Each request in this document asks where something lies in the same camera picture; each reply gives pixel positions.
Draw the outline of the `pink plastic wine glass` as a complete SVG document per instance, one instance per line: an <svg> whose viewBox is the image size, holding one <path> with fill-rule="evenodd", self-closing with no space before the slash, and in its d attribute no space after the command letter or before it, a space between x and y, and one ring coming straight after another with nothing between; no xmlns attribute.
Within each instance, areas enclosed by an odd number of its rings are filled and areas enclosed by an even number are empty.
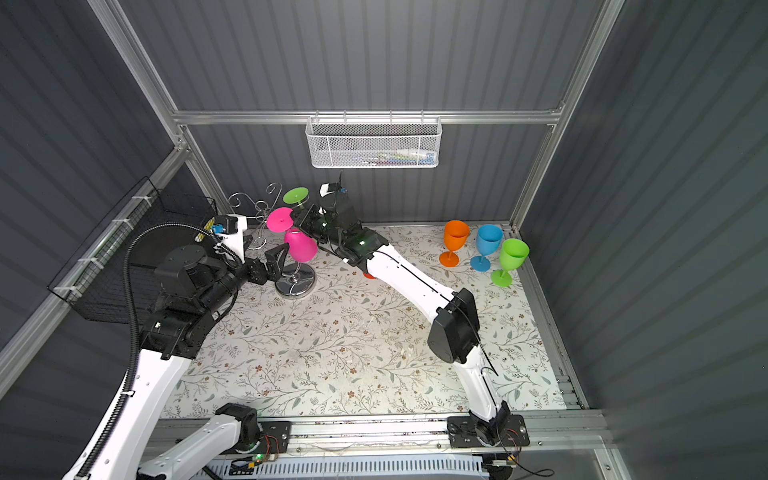
<svg viewBox="0 0 768 480"><path fill-rule="evenodd" d="M284 241L289 245L289 254L299 263L312 261L318 253L316 242L295 226L291 216L292 209L281 207L273 210L267 217L267 228L273 233L283 233Z"/></svg>

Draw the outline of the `orange plastic wine glass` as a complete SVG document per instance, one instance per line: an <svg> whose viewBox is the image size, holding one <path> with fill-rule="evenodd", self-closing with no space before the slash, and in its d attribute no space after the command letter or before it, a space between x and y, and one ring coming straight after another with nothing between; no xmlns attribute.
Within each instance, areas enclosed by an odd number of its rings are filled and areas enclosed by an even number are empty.
<svg viewBox="0 0 768 480"><path fill-rule="evenodd" d="M459 264L460 258L457 251L465 245L469 235L470 227L463 221L452 220L445 225L443 239L446 251L439 257L441 265L453 268Z"/></svg>

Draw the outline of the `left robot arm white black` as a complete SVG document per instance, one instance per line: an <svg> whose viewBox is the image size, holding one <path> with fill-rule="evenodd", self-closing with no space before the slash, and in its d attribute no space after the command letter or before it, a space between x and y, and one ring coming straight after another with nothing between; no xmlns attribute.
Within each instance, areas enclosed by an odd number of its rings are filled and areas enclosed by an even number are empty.
<svg viewBox="0 0 768 480"><path fill-rule="evenodd" d="M142 455L174 386L196 359L206 337L232 310L241 287L263 285L281 275L289 246L266 252L264 261L242 253L244 230L232 216L220 216L207 231L194 235L211 248L190 241L169 253L155 269L162 289L156 309L140 320L131 277L134 250L149 236L180 228L178 222L152 226L130 243L122 264L128 325L129 362L121 386L67 479L189 479L209 461L234 450L249 457L261 448L279 449L252 407L227 403L196 432L158 458Z"/></svg>

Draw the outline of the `blue plastic wine glass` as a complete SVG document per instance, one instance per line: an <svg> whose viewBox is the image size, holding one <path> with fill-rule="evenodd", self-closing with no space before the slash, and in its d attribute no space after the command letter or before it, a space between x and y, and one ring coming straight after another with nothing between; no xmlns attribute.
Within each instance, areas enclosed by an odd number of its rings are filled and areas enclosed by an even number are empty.
<svg viewBox="0 0 768 480"><path fill-rule="evenodd" d="M470 266L477 272L486 272L491 267L489 256L500 247L504 238L503 230L496 225L483 225L477 231L478 254L470 260Z"/></svg>

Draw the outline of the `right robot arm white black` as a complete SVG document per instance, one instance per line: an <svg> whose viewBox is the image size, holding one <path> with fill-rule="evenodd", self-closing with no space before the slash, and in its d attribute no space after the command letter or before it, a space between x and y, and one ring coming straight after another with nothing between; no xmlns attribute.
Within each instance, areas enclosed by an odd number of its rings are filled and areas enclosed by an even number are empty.
<svg viewBox="0 0 768 480"><path fill-rule="evenodd" d="M430 322L427 344L435 356L453 366L481 444L528 446L525 427L510 424L512 411L490 378L496 370L481 345L473 294L465 288L454 291L420 271L388 239L362 224L341 184L327 187L319 204L310 200L304 187L283 196L294 226L321 250L396 290Z"/></svg>

